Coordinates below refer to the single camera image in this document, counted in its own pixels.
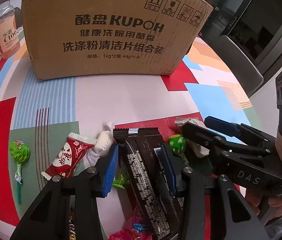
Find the right hand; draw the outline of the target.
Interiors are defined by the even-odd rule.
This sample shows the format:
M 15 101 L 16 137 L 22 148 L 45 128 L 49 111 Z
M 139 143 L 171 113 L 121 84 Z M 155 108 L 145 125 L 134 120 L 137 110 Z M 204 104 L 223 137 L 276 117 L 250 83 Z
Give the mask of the right hand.
M 246 189 L 245 200 L 256 215 L 259 215 L 260 211 L 266 204 L 263 203 L 263 195 L 256 190 Z M 268 205 L 274 210 L 270 214 L 269 220 L 276 219 L 282 216 L 282 196 L 279 198 L 267 198 Z

